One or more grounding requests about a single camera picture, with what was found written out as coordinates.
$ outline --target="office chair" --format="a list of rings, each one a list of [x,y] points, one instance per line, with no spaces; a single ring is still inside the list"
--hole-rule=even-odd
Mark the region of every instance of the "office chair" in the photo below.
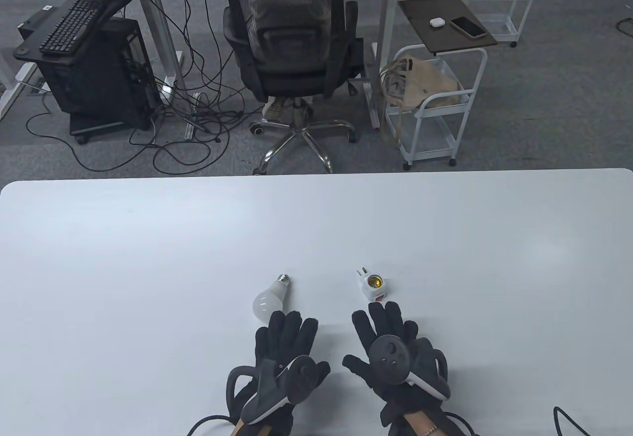
[[[301,138],[332,172],[328,155],[312,131],[340,129],[356,142],[356,130],[344,120],[311,122],[312,108],[302,97],[330,98],[363,70],[362,39],[356,38],[358,3],[343,0],[228,0],[224,36],[235,51],[244,85],[260,102],[269,96],[292,99],[292,122],[251,123],[253,134],[264,128],[287,130],[262,158],[253,175],[266,174],[272,158]]]

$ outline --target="light bulb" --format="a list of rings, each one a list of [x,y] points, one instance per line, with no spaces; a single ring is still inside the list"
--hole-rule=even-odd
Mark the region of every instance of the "light bulb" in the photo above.
[[[253,301],[255,317],[268,324],[273,312],[283,311],[283,298],[289,284],[290,276],[279,275],[279,278],[266,291],[260,292]]]

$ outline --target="bag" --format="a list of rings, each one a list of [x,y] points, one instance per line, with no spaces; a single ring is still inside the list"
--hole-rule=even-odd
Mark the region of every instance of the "bag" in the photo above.
[[[386,101],[398,106],[400,111],[398,121],[394,125],[398,144],[402,135],[403,111],[417,110],[423,101],[436,93],[460,90],[457,81],[448,77],[436,66],[410,55],[404,55],[390,62],[380,70],[380,86]],[[458,103],[459,97],[452,95],[430,101],[427,108]]]

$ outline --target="shoe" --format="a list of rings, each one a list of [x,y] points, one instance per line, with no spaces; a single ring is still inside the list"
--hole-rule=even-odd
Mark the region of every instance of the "shoe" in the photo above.
[[[262,109],[262,117],[265,120],[279,120],[283,114],[285,97],[269,97],[269,101]]]

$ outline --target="chair base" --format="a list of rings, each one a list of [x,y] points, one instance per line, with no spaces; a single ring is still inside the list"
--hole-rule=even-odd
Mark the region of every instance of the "chair base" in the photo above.
[[[346,129],[348,132],[348,141],[356,142],[356,128],[350,123],[344,120],[328,120],[325,122],[313,122],[309,123],[312,117],[312,108],[301,98],[292,99],[292,122],[288,125],[283,122],[266,120],[262,118],[259,121],[252,122],[249,126],[251,133],[260,135],[263,133],[264,128],[277,128],[288,130],[288,133],[283,136],[278,142],[276,142],[271,149],[269,149],[264,157],[260,161],[259,167],[253,171],[253,175],[265,175],[269,167],[269,162],[276,156],[276,154],[285,148],[286,145],[294,139],[300,138],[310,149],[316,153],[319,157],[325,171],[328,174],[333,172],[332,161],[327,155],[327,152],[318,142],[314,139],[311,131],[323,130],[323,129]]]

